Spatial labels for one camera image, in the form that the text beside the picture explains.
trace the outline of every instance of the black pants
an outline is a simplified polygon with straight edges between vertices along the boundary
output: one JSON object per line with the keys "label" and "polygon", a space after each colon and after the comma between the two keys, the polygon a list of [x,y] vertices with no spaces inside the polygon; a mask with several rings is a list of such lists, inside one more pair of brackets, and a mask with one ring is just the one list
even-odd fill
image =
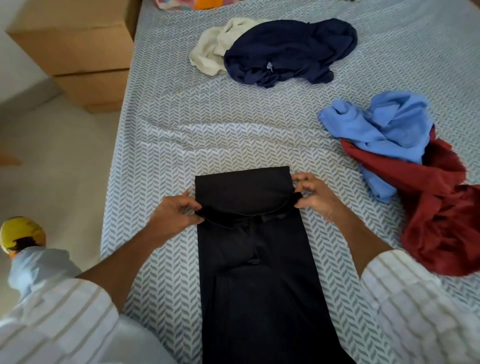
{"label": "black pants", "polygon": [[330,320],[289,167],[197,176],[203,363],[354,363]]}

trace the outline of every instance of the red cloth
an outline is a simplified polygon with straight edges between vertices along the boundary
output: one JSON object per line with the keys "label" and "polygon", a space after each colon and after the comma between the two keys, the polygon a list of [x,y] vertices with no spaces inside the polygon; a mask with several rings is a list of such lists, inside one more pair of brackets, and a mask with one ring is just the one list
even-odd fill
{"label": "red cloth", "polygon": [[430,133],[423,165],[358,149],[345,152],[398,189],[407,225],[402,245],[429,271],[464,276],[480,270],[480,185],[461,184],[465,167],[447,142]]}

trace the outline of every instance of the cream towel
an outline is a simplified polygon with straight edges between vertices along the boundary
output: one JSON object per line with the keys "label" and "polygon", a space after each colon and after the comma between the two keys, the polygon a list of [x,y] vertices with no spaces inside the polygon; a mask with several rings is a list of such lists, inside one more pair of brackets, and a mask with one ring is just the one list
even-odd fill
{"label": "cream towel", "polygon": [[190,63],[210,76],[226,72],[223,64],[225,52],[247,30],[268,21],[267,19],[231,18],[225,26],[208,28],[190,52]]}

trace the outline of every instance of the wall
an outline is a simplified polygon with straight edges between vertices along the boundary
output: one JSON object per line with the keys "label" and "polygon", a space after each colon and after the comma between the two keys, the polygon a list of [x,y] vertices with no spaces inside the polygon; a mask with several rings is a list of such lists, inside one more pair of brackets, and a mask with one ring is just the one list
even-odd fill
{"label": "wall", "polygon": [[48,76],[5,33],[25,0],[0,0],[0,104]]}

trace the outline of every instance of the bed sheet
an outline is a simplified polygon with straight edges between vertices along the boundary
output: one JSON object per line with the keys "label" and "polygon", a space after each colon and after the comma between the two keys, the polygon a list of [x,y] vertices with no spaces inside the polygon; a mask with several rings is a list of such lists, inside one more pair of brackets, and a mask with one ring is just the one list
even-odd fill
{"label": "bed sheet", "polygon": [[[335,63],[333,82],[282,82],[271,89],[209,77],[188,53],[200,34],[230,17],[332,17],[350,22],[359,45]],[[362,106],[380,92],[427,95],[440,138],[480,182],[480,11],[467,0],[246,0],[206,12],[161,12],[144,1],[108,184],[101,256],[147,222],[164,195],[194,193],[195,175],[289,165],[324,179],[355,213],[399,246],[402,207],[369,196],[358,165],[317,121],[341,97]],[[362,297],[337,229],[302,211],[332,321],[357,363],[395,363]],[[442,277],[480,315],[480,276]],[[196,228],[157,249],[139,272],[124,312],[154,332],[179,363],[201,362]]]}

